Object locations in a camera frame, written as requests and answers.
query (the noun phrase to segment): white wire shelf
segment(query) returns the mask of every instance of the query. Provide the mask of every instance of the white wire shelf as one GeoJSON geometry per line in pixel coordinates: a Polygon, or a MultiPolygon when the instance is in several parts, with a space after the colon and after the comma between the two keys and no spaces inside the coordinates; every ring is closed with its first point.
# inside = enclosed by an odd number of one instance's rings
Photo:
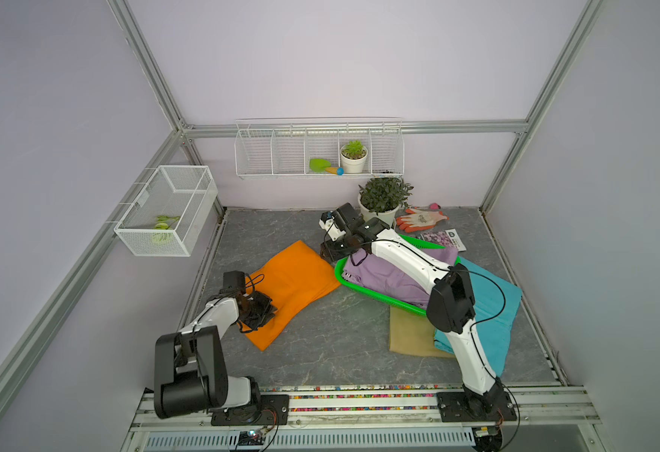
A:
{"type": "Polygon", "coordinates": [[[217,197],[207,166],[154,170],[114,231],[135,256],[189,256],[217,197]],[[160,220],[163,215],[167,220],[160,220]],[[163,223],[164,229],[155,229],[163,223]]]}
{"type": "Polygon", "coordinates": [[[267,127],[243,128],[235,138],[237,176],[242,179],[320,177],[368,178],[402,176],[405,144],[400,124],[378,124],[377,127],[267,127]],[[360,174],[337,176],[310,170],[311,158],[324,158],[332,166],[341,166],[340,149],[358,140],[368,149],[368,158],[360,174]]]}

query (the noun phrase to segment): green plastic basket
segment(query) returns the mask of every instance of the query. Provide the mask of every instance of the green plastic basket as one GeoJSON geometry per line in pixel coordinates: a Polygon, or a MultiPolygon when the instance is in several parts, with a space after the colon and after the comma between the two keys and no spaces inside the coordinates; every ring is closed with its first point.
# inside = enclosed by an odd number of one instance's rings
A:
{"type": "MultiPolygon", "coordinates": [[[[408,237],[408,236],[403,236],[401,235],[400,237],[403,238],[403,240],[406,240],[408,243],[413,245],[416,248],[444,248],[443,246],[436,244],[436,243],[430,243],[429,241],[425,240],[420,240],[416,239],[415,237],[408,237]]],[[[388,303],[391,306],[399,307],[402,310],[406,310],[407,312],[412,312],[413,314],[417,315],[425,315],[425,310],[421,309],[417,306],[413,306],[412,304],[408,304],[406,302],[402,302],[398,299],[393,298],[392,296],[387,296],[385,294],[380,294],[378,292],[375,292],[374,290],[367,289],[366,287],[361,287],[357,284],[350,283],[348,281],[345,281],[342,277],[342,271],[345,268],[345,264],[347,263],[347,258],[342,258],[341,260],[337,261],[337,264],[335,264],[335,278],[337,278],[338,281],[340,281],[340,284],[344,286],[350,287],[352,290],[356,290],[360,292],[361,294],[365,294],[367,296],[370,296],[371,298],[374,298],[378,300],[379,302],[383,303],[388,303]]],[[[456,263],[460,263],[460,258],[456,259],[456,263]]]]}

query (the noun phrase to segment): succulent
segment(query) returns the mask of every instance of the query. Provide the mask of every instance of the succulent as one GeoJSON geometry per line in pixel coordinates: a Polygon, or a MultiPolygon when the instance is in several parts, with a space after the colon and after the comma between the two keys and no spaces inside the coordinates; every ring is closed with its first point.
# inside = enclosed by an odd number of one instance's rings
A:
{"type": "Polygon", "coordinates": [[[378,177],[361,186],[361,204],[370,212],[392,211],[398,205],[408,207],[413,186],[398,177],[378,177]]]}
{"type": "Polygon", "coordinates": [[[351,141],[347,143],[344,147],[345,149],[342,150],[342,154],[351,160],[357,160],[358,158],[363,158],[367,153],[367,151],[365,151],[365,149],[362,148],[362,143],[360,141],[351,141]]]}

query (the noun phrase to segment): blue cloth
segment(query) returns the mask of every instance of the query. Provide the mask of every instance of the blue cloth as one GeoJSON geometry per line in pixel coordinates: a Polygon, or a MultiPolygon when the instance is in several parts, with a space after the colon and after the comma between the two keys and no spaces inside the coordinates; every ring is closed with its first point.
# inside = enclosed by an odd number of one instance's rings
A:
{"type": "MultiPolygon", "coordinates": [[[[518,306],[521,304],[521,289],[464,258],[460,259],[461,264],[468,270],[493,279],[501,287],[501,290],[504,291],[504,294],[506,294],[506,308],[504,312],[492,321],[483,322],[473,327],[478,331],[478,338],[483,345],[483,350],[486,352],[486,358],[488,358],[490,367],[500,377],[504,372],[506,355],[509,352],[513,320],[516,318],[518,306]]],[[[504,305],[503,296],[498,291],[498,288],[483,276],[472,273],[470,275],[470,283],[475,296],[474,308],[476,321],[482,321],[496,315],[504,305]]],[[[439,330],[435,330],[435,348],[453,353],[448,339],[439,330]]]]}

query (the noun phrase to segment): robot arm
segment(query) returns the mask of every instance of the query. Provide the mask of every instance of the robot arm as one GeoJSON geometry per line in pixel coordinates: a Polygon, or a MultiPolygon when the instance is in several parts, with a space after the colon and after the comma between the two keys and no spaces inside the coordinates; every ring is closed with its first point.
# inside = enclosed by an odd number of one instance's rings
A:
{"type": "Polygon", "coordinates": [[[360,248],[403,270],[429,295],[428,320],[448,338],[463,375],[470,411],[479,417],[496,411],[506,396],[501,381],[491,369],[475,328],[475,299],[468,269],[450,266],[409,245],[377,218],[364,222],[350,204],[323,213],[320,226],[329,237],[321,255],[329,261],[360,248]]]}
{"type": "Polygon", "coordinates": [[[275,307],[265,294],[247,294],[244,273],[227,272],[222,292],[182,330],[161,336],[155,346],[154,410],[164,419],[195,411],[246,406],[253,416],[260,393],[251,377],[227,375],[220,339],[237,321],[249,332],[274,317],[275,307]]]}

